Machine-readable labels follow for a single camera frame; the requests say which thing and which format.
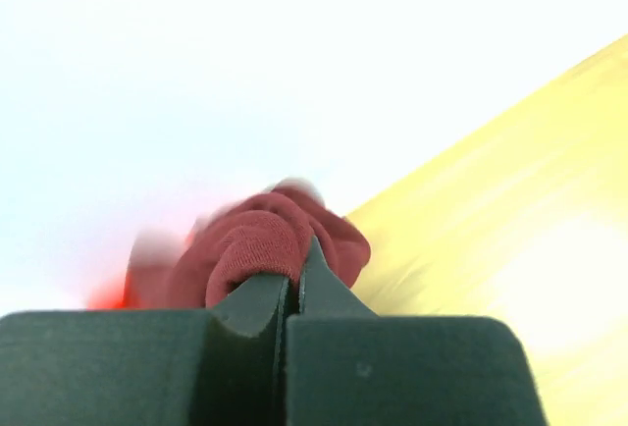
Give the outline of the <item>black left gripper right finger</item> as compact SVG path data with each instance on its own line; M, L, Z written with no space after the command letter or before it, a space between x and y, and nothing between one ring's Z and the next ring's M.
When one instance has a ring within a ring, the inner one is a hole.
M481 316L378 316L314 240L286 323L289 425L546 422L520 341Z

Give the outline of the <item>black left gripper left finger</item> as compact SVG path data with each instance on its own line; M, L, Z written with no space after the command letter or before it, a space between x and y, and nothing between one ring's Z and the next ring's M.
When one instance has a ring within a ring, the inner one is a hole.
M1 321L5 425L278 425L288 281L214 308L19 312Z

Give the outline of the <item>maroon t shirt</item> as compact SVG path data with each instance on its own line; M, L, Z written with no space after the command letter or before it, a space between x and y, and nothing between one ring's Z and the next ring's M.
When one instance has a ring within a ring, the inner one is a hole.
M212 307L260 273L299 282L312 242L348 287L369 262L368 240L329 210L310 182L285 179L200 220L187 241L139 236L127 267L128 308Z

